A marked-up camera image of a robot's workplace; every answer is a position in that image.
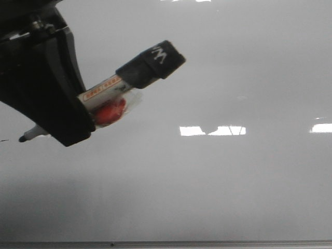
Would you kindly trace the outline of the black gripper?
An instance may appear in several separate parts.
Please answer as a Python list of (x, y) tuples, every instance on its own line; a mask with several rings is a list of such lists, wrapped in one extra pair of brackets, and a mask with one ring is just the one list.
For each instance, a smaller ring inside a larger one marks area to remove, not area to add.
[(71, 146), (95, 125), (78, 99), (85, 87), (58, 3), (1, 1), (1, 101)]

